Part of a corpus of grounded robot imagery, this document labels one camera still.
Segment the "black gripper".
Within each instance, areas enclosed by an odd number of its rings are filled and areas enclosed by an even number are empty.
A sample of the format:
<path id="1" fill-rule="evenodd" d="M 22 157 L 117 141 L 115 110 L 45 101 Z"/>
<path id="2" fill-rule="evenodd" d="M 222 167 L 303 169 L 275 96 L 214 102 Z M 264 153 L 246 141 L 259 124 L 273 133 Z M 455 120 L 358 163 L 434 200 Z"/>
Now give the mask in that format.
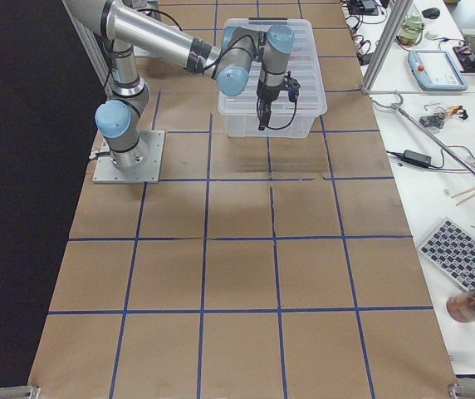
<path id="1" fill-rule="evenodd" d="M 269 126 L 271 118 L 271 104 L 279 97 L 281 91 L 288 93 L 290 103 L 297 103 L 301 85 L 299 81 L 291 76 L 288 71 L 282 78 L 282 82 L 277 86 L 269 86 L 262 80 L 258 81 L 257 98 L 259 100 L 258 119 L 259 130 L 265 130 Z"/>

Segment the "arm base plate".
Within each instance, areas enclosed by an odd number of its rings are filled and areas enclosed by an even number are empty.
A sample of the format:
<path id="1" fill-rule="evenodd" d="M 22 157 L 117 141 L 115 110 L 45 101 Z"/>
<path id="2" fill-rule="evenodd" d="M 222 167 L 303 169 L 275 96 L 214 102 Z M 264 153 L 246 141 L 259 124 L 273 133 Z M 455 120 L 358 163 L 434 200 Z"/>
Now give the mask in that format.
<path id="1" fill-rule="evenodd" d="M 165 131 L 140 131 L 138 145 L 125 153 L 112 151 L 105 139 L 95 159 L 93 182 L 97 184 L 138 184 L 159 182 Z"/>

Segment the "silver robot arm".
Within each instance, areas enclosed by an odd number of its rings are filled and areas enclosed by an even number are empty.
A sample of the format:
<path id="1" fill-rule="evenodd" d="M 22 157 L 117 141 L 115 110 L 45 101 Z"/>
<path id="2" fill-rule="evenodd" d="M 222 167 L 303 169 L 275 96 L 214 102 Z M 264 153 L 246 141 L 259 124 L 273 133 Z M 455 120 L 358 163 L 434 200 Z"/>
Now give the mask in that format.
<path id="1" fill-rule="evenodd" d="M 222 46 L 214 47 L 133 8 L 130 2 L 68 1 L 66 7 L 102 40 L 113 96 L 97 108 L 95 123 L 109 147 L 108 163 L 118 172 L 142 170 L 156 147 L 136 127 L 149 99 L 149 87 L 135 65 L 136 47 L 191 74 L 209 74 L 226 96 L 240 95 L 252 63 L 260 63 L 256 105 L 260 130 L 268 128 L 272 103 L 281 92 L 287 92 L 291 103 L 297 102 L 300 85 L 287 69 L 294 34 L 286 25 L 275 24 L 267 31 L 227 26 Z"/>

